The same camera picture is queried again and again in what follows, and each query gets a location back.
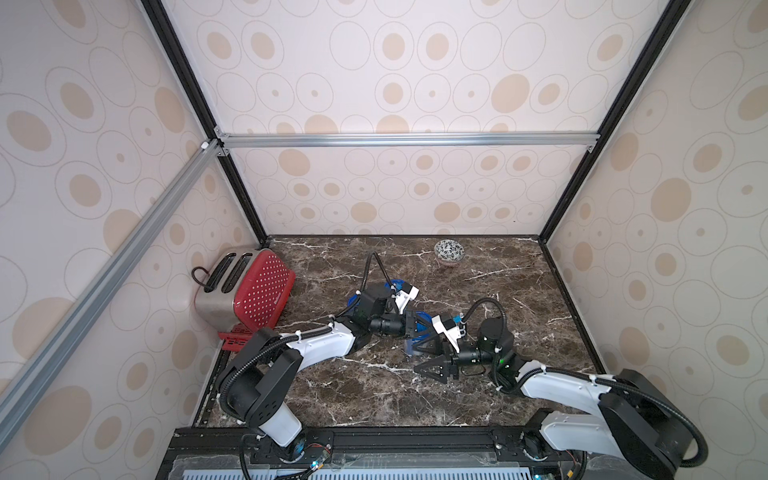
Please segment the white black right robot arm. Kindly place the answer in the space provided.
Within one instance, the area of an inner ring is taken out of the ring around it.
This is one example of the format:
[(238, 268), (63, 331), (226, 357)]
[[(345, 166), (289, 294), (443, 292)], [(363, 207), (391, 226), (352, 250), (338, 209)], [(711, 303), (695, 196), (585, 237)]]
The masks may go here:
[(521, 436), (530, 458), (580, 450), (623, 459), (651, 479), (672, 479), (708, 459), (699, 428), (640, 372), (598, 375), (546, 366), (517, 352), (504, 311), (484, 319), (474, 341), (465, 337), (470, 317), (407, 315), (413, 350), (432, 356), (414, 370), (446, 383), (465, 366), (482, 366), (501, 394), (572, 408), (542, 409), (531, 418)]

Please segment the blue lid container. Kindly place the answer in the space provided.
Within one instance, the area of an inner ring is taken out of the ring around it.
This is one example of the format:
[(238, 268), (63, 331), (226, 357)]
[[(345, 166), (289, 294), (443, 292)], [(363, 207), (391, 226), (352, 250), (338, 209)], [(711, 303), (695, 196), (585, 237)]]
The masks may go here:
[[(437, 334), (434, 331), (434, 329), (433, 329), (433, 326), (432, 326), (432, 323), (431, 323), (431, 317), (427, 313), (425, 313), (423, 311), (417, 311), (414, 314), (416, 316), (416, 322), (417, 322), (416, 328), (417, 328), (417, 331), (416, 331), (415, 336), (413, 338), (416, 338), (416, 337), (419, 337), (419, 336), (425, 335), (425, 334)], [(404, 351), (405, 351), (405, 354), (407, 356), (412, 356), (410, 354), (410, 340), (413, 339), (413, 338), (406, 338), (404, 340)]]
[(391, 279), (389, 286), (395, 295), (403, 293), (404, 295), (416, 296), (419, 292), (417, 287), (401, 279)]

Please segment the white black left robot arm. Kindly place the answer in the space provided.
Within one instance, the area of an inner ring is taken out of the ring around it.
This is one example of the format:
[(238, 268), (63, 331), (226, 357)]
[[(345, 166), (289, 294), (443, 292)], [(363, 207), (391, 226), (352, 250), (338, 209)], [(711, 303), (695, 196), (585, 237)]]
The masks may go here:
[(375, 252), (366, 258), (360, 287), (327, 325), (291, 334), (264, 328), (216, 378), (220, 409), (280, 447), (298, 448), (303, 425), (285, 403), (299, 372), (345, 357), (375, 335), (409, 338), (418, 315), (408, 308), (419, 289), (393, 279)]

